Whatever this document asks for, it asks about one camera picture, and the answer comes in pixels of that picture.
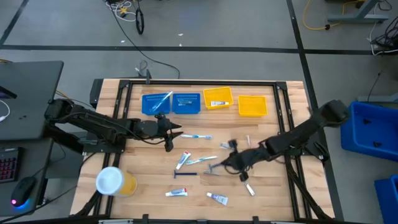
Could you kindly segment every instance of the blue toothbrush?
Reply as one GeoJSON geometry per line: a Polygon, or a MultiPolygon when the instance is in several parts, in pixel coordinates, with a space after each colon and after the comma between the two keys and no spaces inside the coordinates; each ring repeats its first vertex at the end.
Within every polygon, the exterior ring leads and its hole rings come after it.
{"type": "Polygon", "coordinates": [[[168,92],[159,102],[157,102],[151,109],[151,111],[155,111],[157,108],[159,108],[163,102],[167,100],[167,98],[173,94],[173,91],[168,92]]]}
{"type": "Polygon", "coordinates": [[[210,140],[212,138],[212,136],[200,136],[197,134],[182,134],[181,137],[183,137],[183,138],[204,138],[207,140],[210,140]]]}

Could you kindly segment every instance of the keyboard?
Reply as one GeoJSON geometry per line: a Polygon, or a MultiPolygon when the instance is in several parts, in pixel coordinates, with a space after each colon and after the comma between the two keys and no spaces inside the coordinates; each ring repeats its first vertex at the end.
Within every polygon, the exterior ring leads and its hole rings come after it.
{"type": "Polygon", "coordinates": [[[0,149],[0,184],[17,180],[20,147],[0,149]]]}

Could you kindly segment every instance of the white cable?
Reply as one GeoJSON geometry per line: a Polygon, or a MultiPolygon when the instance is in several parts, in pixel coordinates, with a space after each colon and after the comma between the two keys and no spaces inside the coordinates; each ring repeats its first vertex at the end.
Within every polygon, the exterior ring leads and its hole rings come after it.
{"type": "Polygon", "coordinates": [[[136,15],[136,14],[133,13],[133,12],[125,12],[126,14],[133,14],[133,15],[134,15],[134,19],[133,19],[133,20],[125,19],[125,18],[122,18],[122,17],[120,17],[120,16],[118,15],[118,12],[121,12],[121,11],[122,11],[122,7],[126,7],[126,8],[131,7],[131,6],[132,6],[132,3],[131,3],[131,2],[129,2],[129,1],[124,1],[124,2],[122,2],[122,3],[114,3],[114,4],[109,5],[109,3],[106,1],[105,4],[109,7],[109,9],[111,9],[111,10],[114,12],[114,15],[115,15],[117,18],[119,18],[119,19],[121,19],[121,20],[123,20],[123,21],[126,21],[126,22],[135,22],[135,21],[136,21],[136,18],[135,18],[135,15],[136,15]]]}
{"type": "Polygon", "coordinates": [[[4,103],[4,105],[6,105],[6,106],[7,106],[7,109],[8,109],[8,114],[5,115],[5,116],[1,116],[1,117],[0,117],[0,122],[1,122],[1,121],[4,121],[4,120],[10,115],[11,110],[10,110],[10,107],[8,106],[8,104],[7,104],[6,102],[4,102],[3,100],[0,100],[0,102],[1,102],[1,103],[4,103]]]}
{"type": "MultiPolygon", "coordinates": [[[[375,15],[375,13],[376,13],[376,8],[377,8],[377,5],[378,5],[378,4],[380,4],[380,3],[377,3],[377,4],[374,6],[374,9],[373,9],[373,14],[374,14],[374,15],[375,15]]],[[[371,44],[371,50],[372,50],[372,54],[373,54],[373,55],[376,55],[376,54],[374,54],[374,50],[373,50],[372,33],[373,33],[374,28],[376,27],[376,24],[377,24],[377,21],[374,22],[373,28],[372,28],[371,32],[369,33],[369,42],[370,42],[370,44],[371,44]]]]}
{"type": "MultiPolygon", "coordinates": [[[[373,14],[376,13],[376,7],[377,7],[378,4],[380,4],[380,3],[377,3],[377,4],[374,6],[373,14]]],[[[377,21],[374,22],[373,28],[372,28],[371,32],[369,33],[369,41],[370,41],[370,43],[371,43],[372,54],[373,54],[374,56],[376,56],[376,55],[384,54],[384,53],[398,52],[398,49],[396,49],[396,50],[389,50],[389,51],[380,51],[380,52],[378,52],[378,53],[376,53],[376,54],[374,53],[373,44],[372,44],[372,33],[373,33],[374,28],[376,27],[376,24],[377,24],[377,21]]]]}

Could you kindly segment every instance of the blue basket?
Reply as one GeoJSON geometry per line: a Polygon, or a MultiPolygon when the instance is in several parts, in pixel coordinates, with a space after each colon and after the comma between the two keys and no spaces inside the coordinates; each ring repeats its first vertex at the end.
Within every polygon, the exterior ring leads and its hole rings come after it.
{"type": "Polygon", "coordinates": [[[173,112],[176,114],[197,114],[200,112],[199,93],[173,94],[173,112]]]}
{"type": "Polygon", "coordinates": [[[352,102],[341,126],[343,149],[398,162],[398,110],[352,102]]]}
{"type": "Polygon", "coordinates": [[[167,97],[167,99],[155,111],[152,111],[152,107],[162,100],[165,95],[167,95],[167,93],[143,95],[142,113],[146,115],[155,115],[160,112],[163,112],[164,114],[170,113],[170,97],[167,97]]]}
{"type": "Polygon", "coordinates": [[[398,220],[398,175],[374,182],[384,224],[396,224],[398,220]]]}

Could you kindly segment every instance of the plastic cup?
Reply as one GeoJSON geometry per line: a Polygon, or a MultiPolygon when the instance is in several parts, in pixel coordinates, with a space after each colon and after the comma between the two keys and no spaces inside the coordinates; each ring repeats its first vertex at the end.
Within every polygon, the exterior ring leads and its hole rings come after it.
{"type": "Polygon", "coordinates": [[[116,167],[106,167],[95,180],[97,190],[103,195],[128,197],[137,189],[137,180],[116,167]]]}

